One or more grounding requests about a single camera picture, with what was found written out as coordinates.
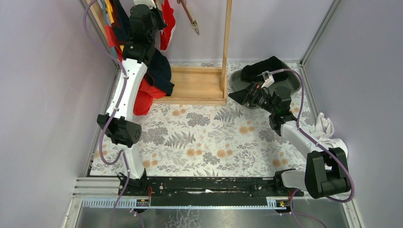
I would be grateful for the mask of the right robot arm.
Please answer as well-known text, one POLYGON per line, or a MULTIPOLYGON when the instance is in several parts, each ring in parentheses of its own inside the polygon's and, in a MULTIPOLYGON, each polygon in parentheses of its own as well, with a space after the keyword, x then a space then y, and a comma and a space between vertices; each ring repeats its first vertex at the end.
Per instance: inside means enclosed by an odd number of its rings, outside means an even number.
POLYGON ((306 159, 304 171, 278 171, 273 180, 280 188, 304 190, 315 199, 326 197, 337 202, 349 202, 355 195, 355 184, 348 171, 346 153, 341 147, 325 146, 305 132, 291 110, 291 92, 277 87, 270 93, 259 83, 232 92, 229 98, 240 105, 252 105, 269 112, 269 125, 280 137, 290 142, 306 159), (347 199, 333 196, 349 192, 347 199))

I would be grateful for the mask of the beige hanger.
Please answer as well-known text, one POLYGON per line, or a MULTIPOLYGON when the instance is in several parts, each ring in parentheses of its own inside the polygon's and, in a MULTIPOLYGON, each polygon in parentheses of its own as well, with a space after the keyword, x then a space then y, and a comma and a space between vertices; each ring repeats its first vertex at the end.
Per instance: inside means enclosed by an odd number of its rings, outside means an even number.
POLYGON ((189 9, 186 0, 177 0, 177 3, 178 3, 179 5, 181 5, 182 8, 184 9, 184 11, 185 11, 185 13, 186 13, 186 15, 187 15, 187 18, 188 18, 188 20, 189 20, 189 22, 190 22, 190 25, 191 25, 191 27, 192 27, 192 29, 193 29, 194 32, 197 34, 197 36, 199 36, 199 35, 200 35, 200 30, 199 30, 199 27, 198 27, 197 20, 196 20, 196 19, 194 18, 194 16, 192 15, 192 12, 191 12, 191 10, 189 9))

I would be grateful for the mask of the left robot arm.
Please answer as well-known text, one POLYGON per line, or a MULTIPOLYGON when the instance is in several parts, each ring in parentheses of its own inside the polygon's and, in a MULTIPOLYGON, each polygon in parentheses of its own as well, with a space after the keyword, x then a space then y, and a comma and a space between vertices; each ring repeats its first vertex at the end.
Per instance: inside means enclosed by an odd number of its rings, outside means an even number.
POLYGON ((156 33, 165 26, 162 12, 153 0, 134 1, 130 9, 129 35, 119 62, 121 73, 117 87, 106 113, 97 117, 102 129, 99 150, 102 150, 105 136, 119 149, 114 161, 107 161, 102 152, 99 155, 107 165, 122 159, 128 179, 141 179, 145 173, 137 146, 142 128, 133 122, 133 110, 140 84, 156 51, 156 33))

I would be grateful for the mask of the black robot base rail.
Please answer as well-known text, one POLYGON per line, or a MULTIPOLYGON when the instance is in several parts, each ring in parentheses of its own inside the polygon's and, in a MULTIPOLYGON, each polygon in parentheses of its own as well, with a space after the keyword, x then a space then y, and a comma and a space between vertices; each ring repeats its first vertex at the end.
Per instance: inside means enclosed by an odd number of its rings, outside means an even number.
POLYGON ((119 193, 145 197, 153 207, 270 206, 268 200, 279 199, 272 207, 285 207, 295 191, 272 178, 223 177, 148 177, 130 179, 123 173, 119 193))

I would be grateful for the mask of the red white-trimmed underwear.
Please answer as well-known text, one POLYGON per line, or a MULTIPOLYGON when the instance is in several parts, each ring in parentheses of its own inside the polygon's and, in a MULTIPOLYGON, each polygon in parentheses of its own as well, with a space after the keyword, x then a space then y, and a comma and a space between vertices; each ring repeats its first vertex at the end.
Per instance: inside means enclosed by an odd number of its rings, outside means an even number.
POLYGON ((174 16, 174 10, 170 6, 168 0, 163 0, 161 3, 161 11, 163 14, 163 20, 166 26, 160 32, 160 50, 166 51, 173 38, 173 33, 176 28, 176 20, 174 16))

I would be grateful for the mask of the black underwear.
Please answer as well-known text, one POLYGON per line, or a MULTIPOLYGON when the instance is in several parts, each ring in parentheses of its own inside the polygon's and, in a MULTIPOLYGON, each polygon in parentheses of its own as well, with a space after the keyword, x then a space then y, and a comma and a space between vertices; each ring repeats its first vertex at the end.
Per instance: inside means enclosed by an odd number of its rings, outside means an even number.
POLYGON ((246 65, 241 71, 241 79, 246 82, 264 81, 261 75, 265 71, 273 72, 279 69, 289 69, 283 61, 276 56, 262 60, 252 65, 246 65))

